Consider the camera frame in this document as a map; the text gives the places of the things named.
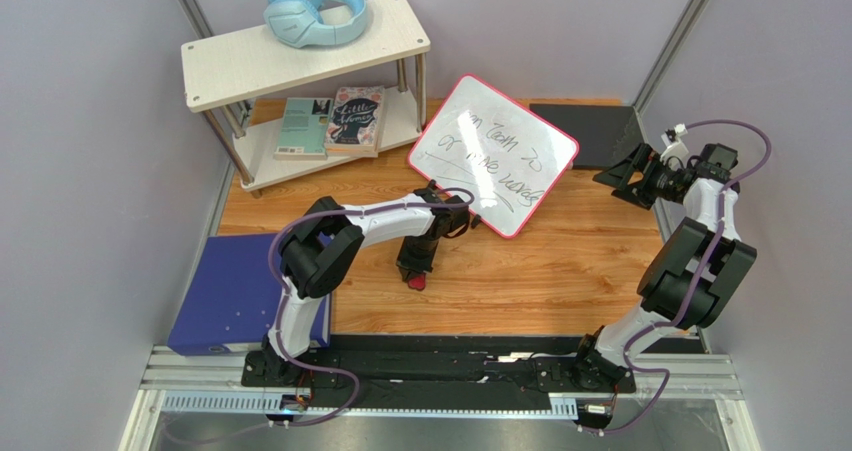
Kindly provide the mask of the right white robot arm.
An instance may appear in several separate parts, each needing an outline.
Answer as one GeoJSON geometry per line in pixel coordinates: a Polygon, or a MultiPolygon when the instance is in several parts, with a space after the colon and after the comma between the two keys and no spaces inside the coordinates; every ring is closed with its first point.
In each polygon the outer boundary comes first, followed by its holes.
{"type": "Polygon", "coordinates": [[[663,199],[683,205],[686,215],[640,280],[640,302],[581,341],[570,377],[582,389],[609,390],[628,375],[627,356],[678,330],[710,326],[756,260],[755,248],[740,239],[733,222],[736,150],[708,144],[680,169],[668,165],[673,155],[640,144],[593,178],[641,208],[663,199]]]}

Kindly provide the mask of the pink framed whiteboard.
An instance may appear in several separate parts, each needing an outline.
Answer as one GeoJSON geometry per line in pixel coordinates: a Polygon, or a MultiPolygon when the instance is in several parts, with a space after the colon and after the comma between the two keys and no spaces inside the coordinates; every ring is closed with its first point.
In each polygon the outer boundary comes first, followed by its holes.
{"type": "Polygon", "coordinates": [[[580,151],[578,142],[479,77],[462,76],[411,148],[409,166],[464,188],[471,212],[516,237],[580,151]]]}

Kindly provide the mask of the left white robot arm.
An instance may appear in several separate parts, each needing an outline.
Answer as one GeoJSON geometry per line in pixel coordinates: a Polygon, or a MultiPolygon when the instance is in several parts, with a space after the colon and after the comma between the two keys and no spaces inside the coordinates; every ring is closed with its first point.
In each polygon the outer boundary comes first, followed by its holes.
{"type": "Polygon", "coordinates": [[[317,200],[304,216],[285,226],[267,253],[281,297],[261,348],[247,355],[245,387],[287,387],[316,365],[299,361],[310,346],[310,330],[321,301],[344,281],[364,248],[401,239],[396,266],[403,282],[425,285],[441,239],[466,232],[475,198],[463,188],[417,189],[402,198],[366,206],[317,200]]]}

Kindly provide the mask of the red bone shaped eraser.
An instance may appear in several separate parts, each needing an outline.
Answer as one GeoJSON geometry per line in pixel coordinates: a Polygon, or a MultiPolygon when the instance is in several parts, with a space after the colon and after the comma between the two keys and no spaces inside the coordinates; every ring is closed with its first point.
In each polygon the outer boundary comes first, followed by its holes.
{"type": "Polygon", "coordinates": [[[409,289],[422,292],[425,290],[427,285],[427,276],[425,274],[411,275],[407,279],[406,284],[409,289]]]}

